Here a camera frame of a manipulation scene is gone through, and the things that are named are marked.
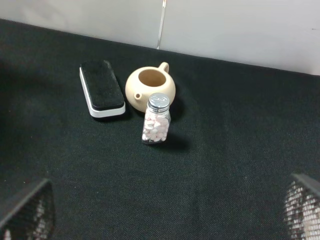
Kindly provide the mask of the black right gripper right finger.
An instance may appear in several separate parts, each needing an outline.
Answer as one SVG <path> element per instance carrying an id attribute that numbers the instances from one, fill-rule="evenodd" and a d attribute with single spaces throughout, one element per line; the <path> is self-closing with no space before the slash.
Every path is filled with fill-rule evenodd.
<path id="1" fill-rule="evenodd" d="M 284 200 L 283 221 L 291 240 L 320 238 L 320 182 L 292 174 Z"/>

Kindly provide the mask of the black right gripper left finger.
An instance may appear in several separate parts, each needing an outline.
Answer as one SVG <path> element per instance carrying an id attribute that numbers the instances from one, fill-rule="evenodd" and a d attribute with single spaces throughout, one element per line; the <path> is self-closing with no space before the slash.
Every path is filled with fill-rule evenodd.
<path id="1" fill-rule="evenodd" d="M 0 203 L 2 240 L 50 240 L 55 229 L 52 182 L 43 178 Z"/>

